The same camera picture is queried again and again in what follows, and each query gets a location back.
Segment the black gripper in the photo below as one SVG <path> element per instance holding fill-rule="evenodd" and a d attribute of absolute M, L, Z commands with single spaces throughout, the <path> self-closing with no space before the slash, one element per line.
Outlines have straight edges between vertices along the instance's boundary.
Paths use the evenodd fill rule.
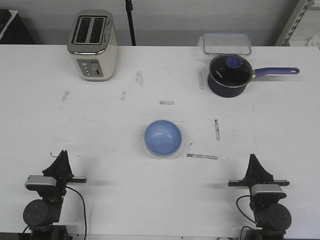
<path fill-rule="evenodd" d="M 68 151 L 62 150 L 56 157 L 54 162 L 45 170 L 42 171 L 45 177 L 54 177 L 56 179 L 55 187 L 46 187 L 36 190 L 40 197 L 48 200 L 51 203 L 62 203 L 63 197 L 66 195 L 68 183 L 86 183 L 85 176 L 75 176 L 72 173 Z"/>
<path fill-rule="evenodd" d="M 254 180 L 273 182 L 256 182 Z M 248 187 L 250 207 L 267 208 L 287 197 L 281 187 L 289 186 L 290 182 L 288 180 L 274 180 L 273 175 L 264 169 L 256 155 L 251 153 L 243 180 L 229 180 L 227 185 L 229 187 Z"/>

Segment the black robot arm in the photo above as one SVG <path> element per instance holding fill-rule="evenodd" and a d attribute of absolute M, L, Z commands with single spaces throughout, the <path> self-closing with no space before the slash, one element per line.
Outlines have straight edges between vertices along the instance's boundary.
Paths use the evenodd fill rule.
<path fill-rule="evenodd" d="M 255 154 L 250 154 L 245 176 L 241 180 L 229 180 L 229 187 L 247 187 L 248 195 L 242 195 L 235 201 L 240 213 L 255 225 L 255 228 L 243 226 L 240 240 L 283 240 L 286 230 L 292 224 L 290 211 L 279 200 L 287 197 L 282 187 L 288 186 L 288 180 L 275 180 L 259 162 Z M 239 201 L 249 198 L 249 207 L 254 219 L 248 217 L 240 208 Z"/>
<path fill-rule="evenodd" d="M 77 193 L 83 205 L 83 196 L 68 186 L 69 183 L 86 183 L 86 177 L 75 177 L 69 163 L 68 152 L 62 150 L 42 175 L 29 175 L 25 187 L 41 197 L 27 204 L 23 220 L 30 229 L 30 240 L 72 240 L 65 225 L 58 225 L 67 189 Z"/>

